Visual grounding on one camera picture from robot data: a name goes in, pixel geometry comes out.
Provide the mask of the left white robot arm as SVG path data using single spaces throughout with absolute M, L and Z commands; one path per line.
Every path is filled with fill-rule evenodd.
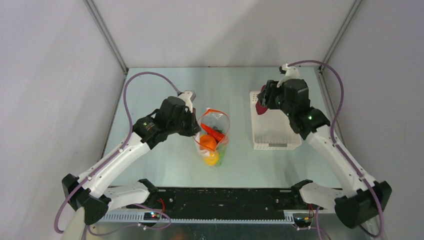
M 159 109 L 131 124 L 129 135 L 94 166 L 79 176 L 69 173 L 62 179 L 67 202 L 75 211 L 84 210 L 86 225 L 92 225 L 108 211 L 124 206 L 156 206 L 158 189 L 147 179 L 140 179 L 131 186 L 111 187 L 110 184 L 135 160 L 166 141 L 169 135 L 193 137 L 200 132 L 193 108 L 194 99 L 192 91 L 169 96 Z

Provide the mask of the purple sweet potato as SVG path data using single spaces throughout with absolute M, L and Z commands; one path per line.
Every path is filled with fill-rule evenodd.
M 269 109 L 268 100 L 267 100 L 268 94 L 267 94 L 266 88 L 267 88 L 266 85 L 263 85 L 260 93 L 257 95 L 255 110 L 259 116 L 263 115 Z

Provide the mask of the orange fruit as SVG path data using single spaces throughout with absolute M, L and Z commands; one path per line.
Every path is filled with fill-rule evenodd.
M 201 151 L 214 152 L 217 147 L 217 141 L 209 134 L 201 135 L 199 138 L 199 148 Z

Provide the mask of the clear zip top bag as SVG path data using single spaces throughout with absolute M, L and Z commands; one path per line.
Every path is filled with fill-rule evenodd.
M 197 123 L 200 132 L 193 138 L 197 153 L 207 166 L 219 167 L 230 142 L 230 118 L 223 111 L 208 108 Z

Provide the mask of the light green pepper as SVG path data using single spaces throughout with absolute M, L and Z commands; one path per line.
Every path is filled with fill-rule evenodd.
M 218 146 L 218 148 L 216 150 L 216 152 L 218 153 L 218 161 L 217 161 L 216 164 L 218 166 L 221 166 L 222 165 L 222 161 L 223 161 L 223 159 L 225 157 L 226 151 L 227 151 L 227 145 L 220 145 L 220 146 Z

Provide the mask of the yellow lemon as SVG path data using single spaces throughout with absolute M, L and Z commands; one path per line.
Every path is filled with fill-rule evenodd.
M 218 152 L 211 152 L 208 156 L 203 156 L 202 159 L 208 166 L 215 166 L 220 160 L 220 155 Z

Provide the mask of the dark green avocado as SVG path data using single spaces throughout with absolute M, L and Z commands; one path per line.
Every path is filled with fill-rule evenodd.
M 219 129 L 217 126 L 213 126 L 212 127 L 212 129 L 213 130 L 215 130 L 216 132 L 218 132 L 218 133 L 221 133 L 221 134 L 223 134 L 224 132 L 221 130 L 221 129 Z

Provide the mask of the red chili pepper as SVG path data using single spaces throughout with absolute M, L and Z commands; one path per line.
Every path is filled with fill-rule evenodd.
M 211 135 L 218 142 L 222 141 L 226 137 L 224 133 L 213 129 L 204 123 L 201 123 L 200 126 L 208 135 Z

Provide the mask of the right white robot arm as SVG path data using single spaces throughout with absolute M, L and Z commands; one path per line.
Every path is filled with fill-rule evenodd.
M 303 79 L 279 84 L 268 80 L 258 94 L 257 106 L 280 110 L 288 118 L 289 129 L 313 147 L 327 162 L 341 189 L 323 187 L 306 179 L 291 190 L 291 204 L 304 209 L 309 204 L 334 211 L 349 229 L 382 216 L 392 193 L 386 182 L 377 182 L 339 141 L 325 114 L 311 106 L 309 88 Z

